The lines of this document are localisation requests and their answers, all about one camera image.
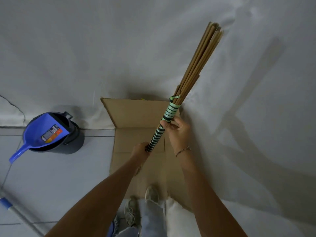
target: light blue jeans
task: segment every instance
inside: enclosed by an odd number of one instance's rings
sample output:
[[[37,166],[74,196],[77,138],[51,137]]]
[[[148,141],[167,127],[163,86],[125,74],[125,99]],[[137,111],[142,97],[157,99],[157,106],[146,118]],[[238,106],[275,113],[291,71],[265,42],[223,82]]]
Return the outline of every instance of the light blue jeans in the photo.
[[[163,210],[151,200],[146,201],[145,213],[142,216],[141,224],[143,237],[167,237]],[[117,235],[117,237],[137,236],[138,229],[136,227],[127,227]]]

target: cardboard box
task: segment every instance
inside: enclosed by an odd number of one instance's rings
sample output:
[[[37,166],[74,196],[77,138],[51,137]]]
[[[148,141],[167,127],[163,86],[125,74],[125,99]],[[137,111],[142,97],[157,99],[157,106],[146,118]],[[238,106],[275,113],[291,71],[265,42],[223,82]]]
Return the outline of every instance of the cardboard box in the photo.
[[[151,140],[169,102],[105,98],[101,98],[101,101],[115,125],[110,166],[112,174],[130,158],[137,143]],[[158,187],[161,199],[170,196],[186,209],[191,209],[184,176],[166,133],[138,175],[132,179],[125,198],[131,195],[144,198],[146,189],[151,184]]]

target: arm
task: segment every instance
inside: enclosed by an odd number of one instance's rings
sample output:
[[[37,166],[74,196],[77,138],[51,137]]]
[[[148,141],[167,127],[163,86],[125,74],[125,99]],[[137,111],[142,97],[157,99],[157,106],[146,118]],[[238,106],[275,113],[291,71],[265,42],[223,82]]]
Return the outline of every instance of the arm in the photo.
[[[174,124],[168,124],[166,121],[161,121],[161,124],[168,132],[176,154],[188,146],[190,126],[179,117],[174,117],[173,119],[179,124],[179,127]],[[196,166],[191,151],[183,151],[177,157],[184,174],[201,236],[247,237]]]
[[[147,144],[136,145],[131,158],[79,200],[45,236],[106,236],[131,179],[149,156]]]

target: hand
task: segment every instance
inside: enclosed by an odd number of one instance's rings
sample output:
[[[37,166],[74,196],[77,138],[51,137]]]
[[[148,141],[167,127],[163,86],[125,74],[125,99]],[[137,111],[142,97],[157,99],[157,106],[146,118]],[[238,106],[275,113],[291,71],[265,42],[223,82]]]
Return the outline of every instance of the hand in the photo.
[[[134,146],[131,158],[137,160],[140,165],[145,163],[147,160],[148,156],[150,155],[151,152],[146,152],[145,147],[148,145],[148,142],[143,142],[139,143],[136,146]]]
[[[189,124],[185,123],[184,120],[178,116],[175,116],[173,120],[179,125],[179,127],[175,124],[168,123],[165,120],[160,121],[160,124],[168,133],[173,151],[176,154],[188,147],[191,128]]]

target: white tiled floor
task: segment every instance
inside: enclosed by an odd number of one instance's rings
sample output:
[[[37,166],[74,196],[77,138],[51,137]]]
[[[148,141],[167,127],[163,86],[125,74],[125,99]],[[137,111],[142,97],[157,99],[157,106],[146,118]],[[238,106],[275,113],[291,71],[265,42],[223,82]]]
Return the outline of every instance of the white tiled floor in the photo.
[[[54,225],[47,222],[57,222],[109,175],[114,131],[85,131],[84,146],[71,155],[27,151],[10,168],[8,159],[22,139],[15,134],[20,132],[0,129],[1,185],[8,173],[2,193],[32,222],[41,222],[39,228],[47,232]],[[1,237],[35,236],[16,223],[20,221],[0,206]]]

